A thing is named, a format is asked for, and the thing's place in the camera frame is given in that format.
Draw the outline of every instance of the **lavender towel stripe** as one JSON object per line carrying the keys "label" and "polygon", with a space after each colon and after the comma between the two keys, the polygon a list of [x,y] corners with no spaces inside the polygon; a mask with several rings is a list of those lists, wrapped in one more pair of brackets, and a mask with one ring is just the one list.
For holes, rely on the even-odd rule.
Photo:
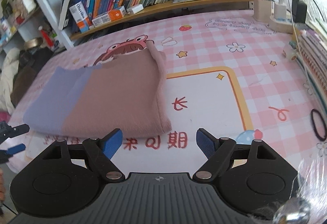
{"label": "lavender towel stripe", "polygon": [[23,121],[31,129],[61,135],[63,122],[76,105],[91,73],[98,66],[67,70],[57,67]]}

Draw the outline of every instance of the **printed chinese character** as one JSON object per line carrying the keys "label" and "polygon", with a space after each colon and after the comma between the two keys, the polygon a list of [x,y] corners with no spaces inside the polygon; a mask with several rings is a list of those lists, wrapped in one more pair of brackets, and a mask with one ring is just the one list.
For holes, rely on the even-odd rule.
{"label": "printed chinese character", "polygon": [[43,142],[43,144],[50,145],[58,139],[64,139],[64,140],[68,141],[68,136],[61,137],[59,135],[47,135],[45,137],[45,141]]}
{"label": "printed chinese character", "polygon": [[137,149],[136,146],[134,145],[137,145],[138,142],[137,142],[137,139],[136,138],[126,138],[126,143],[124,143],[125,147],[124,149],[128,148],[128,150],[130,151],[133,147],[133,149]]}
{"label": "printed chinese character", "polygon": [[170,149],[171,147],[187,147],[187,134],[185,132],[179,132],[177,135],[177,132],[174,131],[173,133],[169,133],[168,136],[168,149]]}
{"label": "printed chinese character", "polygon": [[157,135],[157,139],[155,139],[154,137],[148,138],[145,142],[145,146],[157,150],[160,147],[160,143],[161,143],[160,136]]}
{"label": "printed chinese character", "polygon": [[80,142],[81,142],[80,139],[77,138],[77,137],[70,138],[70,143],[71,144],[79,144]]}
{"label": "printed chinese character", "polygon": [[183,108],[187,108],[187,106],[185,106],[185,105],[183,105],[183,103],[186,103],[187,101],[186,100],[184,100],[184,101],[181,101],[181,100],[183,100],[185,97],[182,97],[181,99],[175,99],[175,102],[174,103],[172,103],[173,105],[174,105],[174,110],[182,110]]}

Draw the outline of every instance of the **folded towel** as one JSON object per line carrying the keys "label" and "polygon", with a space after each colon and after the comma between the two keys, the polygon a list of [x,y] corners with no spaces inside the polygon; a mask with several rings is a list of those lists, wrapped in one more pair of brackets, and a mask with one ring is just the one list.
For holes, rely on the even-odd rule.
{"label": "folded towel", "polygon": [[115,128],[124,137],[171,130],[164,102],[165,55],[152,41],[108,63],[67,70],[58,67],[23,121],[38,132],[84,138]]}

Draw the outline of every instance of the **white charger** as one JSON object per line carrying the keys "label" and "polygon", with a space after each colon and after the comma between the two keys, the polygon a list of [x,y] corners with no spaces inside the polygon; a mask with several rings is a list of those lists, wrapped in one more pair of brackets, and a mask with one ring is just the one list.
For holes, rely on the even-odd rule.
{"label": "white charger", "polygon": [[139,11],[142,11],[144,8],[143,8],[143,5],[142,4],[137,4],[135,6],[132,6],[130,8],[127,9],[127,13],[129,15],[134,15],[136,13],[138,13]]}

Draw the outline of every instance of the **wooden shelf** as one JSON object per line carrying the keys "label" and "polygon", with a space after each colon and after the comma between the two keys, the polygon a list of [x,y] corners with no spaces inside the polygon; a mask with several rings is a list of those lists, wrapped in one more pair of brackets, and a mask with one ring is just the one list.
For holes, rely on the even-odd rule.
{"label": "wooden shelf", "polygon": [[105,29],[107,27],[114,26],[119,23],[123,23],[126,21],[140,18],[140,17],[144,17],[144,16],[156,14],[156,13],[161,13],[161,12],[169,11],[169,10],[173,10],[173,9],[190,7],[190,6],[202,6],[202,5],[214,4],[214,3],[243,2],[243,1],[253,1],[253,0],[197,0],[197,1],[188,1],[188,2],[181,2],[181,3],[172,3],[172,1],[168,1],[165,3],[156,4],[154,6],[148,6],[144,10],[138,12],[135,15],[126,15],[122,19],[119,19],[119,20],[116,20],[116,21],[113,21],[113,22],[110,22],[107,24],[103,24],[102,26],[95,27],[94,29],[90,29],[84,33],[81,33],[81,32],[74,33],[70,36],[70,39],[76,40],[78,38],[84,37],[86,35],[92,34],[96,31]]}

